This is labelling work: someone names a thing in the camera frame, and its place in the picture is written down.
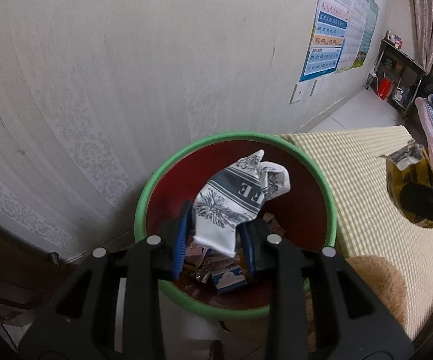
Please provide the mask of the olive foil snack bag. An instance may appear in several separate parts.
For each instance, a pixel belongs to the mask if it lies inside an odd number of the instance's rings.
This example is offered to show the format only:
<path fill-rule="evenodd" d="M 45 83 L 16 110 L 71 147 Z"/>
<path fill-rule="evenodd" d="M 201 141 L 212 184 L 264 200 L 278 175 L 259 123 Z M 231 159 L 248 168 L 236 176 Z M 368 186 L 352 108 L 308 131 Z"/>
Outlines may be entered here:
<path fill-rule="evenodd" d="M 404 209 L 403 187 L 410 183 L 433 188 L 433 169 L 423 145 L 414 140 L 386 156 L 387 191 L 399 212 L 420 228 L 433 228 L 433 221 Z"/>

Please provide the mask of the blue white small wrapper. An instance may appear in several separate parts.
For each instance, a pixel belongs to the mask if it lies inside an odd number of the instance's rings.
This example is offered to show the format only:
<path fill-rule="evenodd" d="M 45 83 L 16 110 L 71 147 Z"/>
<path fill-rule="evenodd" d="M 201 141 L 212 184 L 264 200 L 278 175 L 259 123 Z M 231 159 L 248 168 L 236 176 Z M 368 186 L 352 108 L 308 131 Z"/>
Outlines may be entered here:
<path fill-rule="evenodd" d="M 212 281 L 218 293 L 225 293 L 246 284 L 246 277 L 239 265 L 212 272 Z"/>

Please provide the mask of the white grey printed paper bag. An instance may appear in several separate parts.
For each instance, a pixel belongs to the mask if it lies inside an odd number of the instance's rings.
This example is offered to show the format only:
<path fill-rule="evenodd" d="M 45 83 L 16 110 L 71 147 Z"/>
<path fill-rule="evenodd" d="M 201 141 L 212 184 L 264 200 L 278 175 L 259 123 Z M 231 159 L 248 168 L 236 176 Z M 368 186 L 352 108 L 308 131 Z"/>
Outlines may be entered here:
<path fill-rule="evenodd" d="M 234 257 L 238 225 L 252 221 L 268 200 L 291 190 L 287 169 L 263 157 L 264 151 L 258 150 L 238 159 L 197 193 L 192 206 L 196 244 Z"/>

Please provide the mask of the yellow checkered mat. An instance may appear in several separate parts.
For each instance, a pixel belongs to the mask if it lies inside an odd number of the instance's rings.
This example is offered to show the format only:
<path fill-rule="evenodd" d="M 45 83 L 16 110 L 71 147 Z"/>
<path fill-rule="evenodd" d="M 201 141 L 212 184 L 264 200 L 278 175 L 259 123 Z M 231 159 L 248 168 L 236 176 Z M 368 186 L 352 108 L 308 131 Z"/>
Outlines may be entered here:
<path fill-rule="evenodd" d="M 403 126 L 284 134 L 319 166 L 338 215 L 344 257 L 376 255 L 405 279 L 407 330 L 416 359 L 433 359 L 433 229 L 405 219 L 387 193 L 385 157 L 411 136 Z"/>

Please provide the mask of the dark storage shelf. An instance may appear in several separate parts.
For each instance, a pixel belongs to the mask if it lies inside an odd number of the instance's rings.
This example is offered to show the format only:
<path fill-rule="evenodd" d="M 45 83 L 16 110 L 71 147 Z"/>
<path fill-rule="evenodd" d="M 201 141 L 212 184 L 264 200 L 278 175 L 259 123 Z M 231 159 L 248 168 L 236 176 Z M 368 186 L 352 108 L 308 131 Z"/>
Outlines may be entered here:
<path fill-rule="evenodd" d="M 417 92 L 426 74 L 418 62 L 387 39 L 383 39 L 364 88 L 372 89 L 380 99 L 389 102 L 401 117 L 406 119 L 413 109 Z"/>

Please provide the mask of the red bin green rim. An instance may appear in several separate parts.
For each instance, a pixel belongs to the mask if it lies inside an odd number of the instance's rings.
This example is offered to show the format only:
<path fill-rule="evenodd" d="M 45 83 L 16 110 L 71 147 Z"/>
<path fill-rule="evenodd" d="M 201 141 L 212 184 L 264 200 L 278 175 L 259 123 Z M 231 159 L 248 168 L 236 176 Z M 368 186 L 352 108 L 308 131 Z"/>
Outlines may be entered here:
<path fill-rule="evenodd" d="M 300 147 L 280 136 L 255 132 L 228 132 L 207 136 L 176 152 L 157 168 L 140 194 L 134 216 L 134 239 L 155 234 L 162 222 L 176 217 L 185 200 L 195 199 L 207 180 L 236 160 L 257 150 L 265 160 L 283 165 L 291 190 L 264 204 L 286 232 L 286 239 L 303 250 L 333 246 L 337 212 L 333 194 L 314 161 Z M 201 291 L 187 279 L 161 281 L 159 288 L 171 301 L 213 320 L 253 320 L 269 314 L 269 290 L 246 285 L 217 294 Z"/>

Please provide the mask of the white wall switch plate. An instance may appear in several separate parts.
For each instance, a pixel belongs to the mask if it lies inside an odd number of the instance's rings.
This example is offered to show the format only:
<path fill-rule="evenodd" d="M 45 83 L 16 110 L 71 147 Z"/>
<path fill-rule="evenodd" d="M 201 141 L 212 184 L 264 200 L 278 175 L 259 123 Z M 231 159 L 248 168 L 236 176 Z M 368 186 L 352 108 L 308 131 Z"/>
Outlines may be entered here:
<path fill-rule="evenodd" d="M 294 86 L 294 90 L 291 96 L 290 104 L 300 102 L 301 100 L 308 98 L 313 87 L 313 80 L 300 81 Z"/>

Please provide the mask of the green bordered wall poster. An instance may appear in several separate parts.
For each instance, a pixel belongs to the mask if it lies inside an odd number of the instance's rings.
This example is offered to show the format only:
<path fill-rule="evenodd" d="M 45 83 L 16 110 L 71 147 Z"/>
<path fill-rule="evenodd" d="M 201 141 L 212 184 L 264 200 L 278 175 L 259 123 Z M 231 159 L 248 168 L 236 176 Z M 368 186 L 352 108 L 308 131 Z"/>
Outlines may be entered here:
<path fill-rule="evenodd" d="M 354 0 L 336 72 L 364 64 L 377 20 L 378 5 L 375 0 Z"/>

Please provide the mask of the blue educational wall poster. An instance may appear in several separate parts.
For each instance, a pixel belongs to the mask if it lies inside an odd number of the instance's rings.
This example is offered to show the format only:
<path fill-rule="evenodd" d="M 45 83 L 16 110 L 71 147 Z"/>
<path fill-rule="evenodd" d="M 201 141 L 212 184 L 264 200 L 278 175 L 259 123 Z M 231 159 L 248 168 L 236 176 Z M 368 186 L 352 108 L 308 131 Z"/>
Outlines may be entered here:
<path fill-rule="evenodd" d="M 318 0 L 300 81 L 335 72 L 355 0 Z"/>

